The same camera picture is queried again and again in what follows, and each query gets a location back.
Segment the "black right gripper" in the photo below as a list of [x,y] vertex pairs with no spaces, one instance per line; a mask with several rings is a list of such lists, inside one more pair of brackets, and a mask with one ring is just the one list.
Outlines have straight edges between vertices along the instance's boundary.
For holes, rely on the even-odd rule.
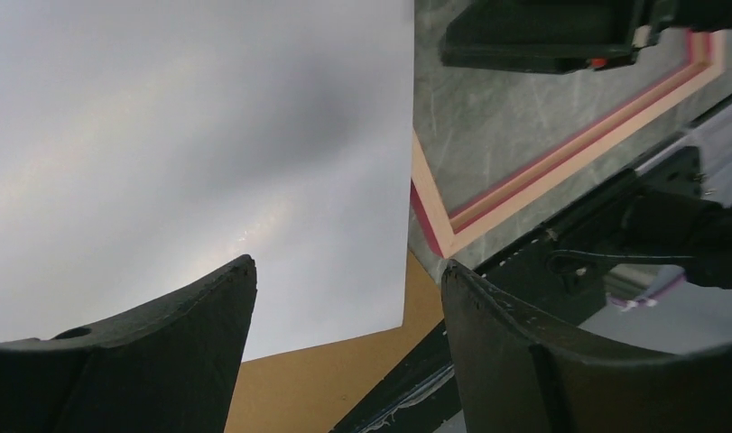
[[636,63],[669,28],[732,30],[732,1],[474,1],[446,28],[446,67],[567,74]]

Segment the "pink picture frame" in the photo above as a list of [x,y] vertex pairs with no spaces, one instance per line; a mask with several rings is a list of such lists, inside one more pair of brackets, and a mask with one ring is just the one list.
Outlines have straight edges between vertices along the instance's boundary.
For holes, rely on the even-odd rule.
[[453,212],[414,137],[411,204],[430,250],[440,258],[458,253],[718,78],[725,70],[726,37],[724,31],[687,32],[688,57],[681,68]]

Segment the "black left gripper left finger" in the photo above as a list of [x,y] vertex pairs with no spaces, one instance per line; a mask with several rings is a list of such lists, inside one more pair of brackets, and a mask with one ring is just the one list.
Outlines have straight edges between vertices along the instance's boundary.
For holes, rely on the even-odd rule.
[[0,343],[0,432],[221,432],[255,306],[255,261],[52,339]]

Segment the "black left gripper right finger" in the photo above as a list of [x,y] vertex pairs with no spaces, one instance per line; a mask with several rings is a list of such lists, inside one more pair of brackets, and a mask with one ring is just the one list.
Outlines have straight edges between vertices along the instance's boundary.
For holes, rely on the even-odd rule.
[[617,342],[454,261],[441,301],[470,432],[732,432],[732,344],[672,355]]

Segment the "brown cardboard backing board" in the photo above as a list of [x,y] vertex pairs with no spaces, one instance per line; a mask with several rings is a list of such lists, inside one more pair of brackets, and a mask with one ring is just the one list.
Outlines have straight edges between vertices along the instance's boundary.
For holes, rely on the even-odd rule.
[[407,256],[401,327],[242,363],[227,432],[328,432],[435,328],[440,290]]

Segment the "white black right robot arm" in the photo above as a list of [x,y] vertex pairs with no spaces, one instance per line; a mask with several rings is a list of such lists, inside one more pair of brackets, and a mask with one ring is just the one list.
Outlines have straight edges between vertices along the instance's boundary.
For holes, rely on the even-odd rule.
[[[619,144],[650,119],[707,85],[724,68],[722,33],[732,30],[732,1],[476,1],[447,27],[440,60],[447,67],[567,74],[632,66],[661,33],[687,33],[686,63],[449,216],[435,235],[450,255]],[[620,239],[623,263],[677,264],[703,284],[705,261],[732,256],[726,210],[699,199],[680,205],[639,193],[622,207],[588,217],[588,238]]]

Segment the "sunset photo print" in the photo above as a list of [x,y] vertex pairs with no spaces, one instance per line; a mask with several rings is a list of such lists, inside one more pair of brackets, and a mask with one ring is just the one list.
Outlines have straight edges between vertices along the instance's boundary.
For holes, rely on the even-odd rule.
[[0,342],[242,254],[245,359],[403,323],[410,1],[0,1]]

